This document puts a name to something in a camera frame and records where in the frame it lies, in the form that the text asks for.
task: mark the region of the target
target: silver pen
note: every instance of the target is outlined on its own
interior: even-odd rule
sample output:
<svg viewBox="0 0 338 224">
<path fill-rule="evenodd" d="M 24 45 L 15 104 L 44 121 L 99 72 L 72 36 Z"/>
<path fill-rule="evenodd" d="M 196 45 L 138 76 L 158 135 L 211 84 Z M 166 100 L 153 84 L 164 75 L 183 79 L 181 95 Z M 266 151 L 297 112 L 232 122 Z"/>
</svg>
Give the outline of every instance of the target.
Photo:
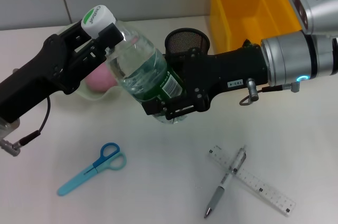
<svg viewBox="0 0 338 224">
<path fill-rule="evenodd" d="M 212 211 L 215 210 L 216 205 L 220 201 L 221 197 L 224 194 L 225 189 L 229 185 L 232 177 L 237 174 L 237 171 L 241 168 L 243 162 L 245 161 L 246 155 L 246 147 L 241 148 L 229 167 L 229 171 L 224 175 L 221 184 L 217 187 L 215 193 L 213 194 L 208 206 L 206 207 L 204 218 L 206 219 Z"/>
</svg>

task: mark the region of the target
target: bottle cap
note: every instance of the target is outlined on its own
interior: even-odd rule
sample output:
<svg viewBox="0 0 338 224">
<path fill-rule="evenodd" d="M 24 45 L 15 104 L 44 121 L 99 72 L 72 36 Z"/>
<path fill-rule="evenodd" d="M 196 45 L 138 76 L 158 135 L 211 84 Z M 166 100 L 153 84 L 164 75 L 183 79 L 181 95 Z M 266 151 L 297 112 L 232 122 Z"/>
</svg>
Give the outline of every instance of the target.
<svg viewBox="0 0 338 224">
<path fill-rule="evenodd" d="M 81 27 L 91 38 L 96 39 L 99 32 L 111 23 L 116 23 L 114 15 L 106 6 L 98 5 L 83 17 Z"/>
</svg>

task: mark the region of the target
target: yellow box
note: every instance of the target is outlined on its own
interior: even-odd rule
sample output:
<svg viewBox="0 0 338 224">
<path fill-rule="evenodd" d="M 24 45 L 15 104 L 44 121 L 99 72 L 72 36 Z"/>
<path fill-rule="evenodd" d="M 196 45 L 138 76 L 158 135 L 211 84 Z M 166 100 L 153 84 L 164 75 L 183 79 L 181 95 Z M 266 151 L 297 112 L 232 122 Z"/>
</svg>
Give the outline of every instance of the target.
<svg viewBox="0 0 338 224">
<path fill-rule="evenodd" d="M 288 0 L 211 0 L 210 28 L 217 53 L 302 29 Z"/>
</svg>

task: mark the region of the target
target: ruler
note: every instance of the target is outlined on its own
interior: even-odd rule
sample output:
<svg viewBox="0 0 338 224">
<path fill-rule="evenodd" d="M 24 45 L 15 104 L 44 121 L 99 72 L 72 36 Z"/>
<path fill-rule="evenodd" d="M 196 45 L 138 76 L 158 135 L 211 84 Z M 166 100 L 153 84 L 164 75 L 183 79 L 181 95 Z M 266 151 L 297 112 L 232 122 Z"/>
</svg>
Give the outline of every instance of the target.
<svg viewBox="0 0 338 224">
<path fill-rule="evenodd" d="M 231 159 L 220 146 L 215 145 L 212 147 L 209 150 L 209 157 L 217 162 L 225 171 L 229 170 Z M 252 189 L 252 191 L 265 202 L 269 203 L 273 208 L 287 217 L 290 216 L 296 207 L 296 203 L 289 197 L 285 196 L 272 186 L 269 186 L 267 183 L 252 175 L 242 167 L 239 169 L 235 177 Z"/>
</svg>

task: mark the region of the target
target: blue scissors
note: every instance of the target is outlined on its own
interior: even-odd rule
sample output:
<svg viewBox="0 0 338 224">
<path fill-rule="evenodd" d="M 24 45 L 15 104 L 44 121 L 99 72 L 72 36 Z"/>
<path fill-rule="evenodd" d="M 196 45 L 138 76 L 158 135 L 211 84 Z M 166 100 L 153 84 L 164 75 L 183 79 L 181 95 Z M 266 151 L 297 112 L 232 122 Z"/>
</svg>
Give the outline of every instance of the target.
<svg viewBox="0 0 338 224">
<path fill-rule="evenodd" d="M 108 156 L 104 156 L 104 150 L 107 146 L 114 146 L 116 147 L 116 150 Z M 119 167 L 112 166 L 111 163 L 113 162 L 113 160 L 120 156 L 123 157 L 123 163 Z M 78 175 L 76 175 L 63 186 L 61 186 L 58 189 L 58 195 L 64 196 L 68 194 L 69 192 L 71 192 L 72 190 L 74 190 L 75 188 L 105 169 L 120 170 L 126 165 L 126 163 L 126 155 L 120 152 L 120 147 L 116 143 L 107 143 L 101 148 L 100 158 L 98 158 L 92 165 L 82 170 Z"/>
</svg>

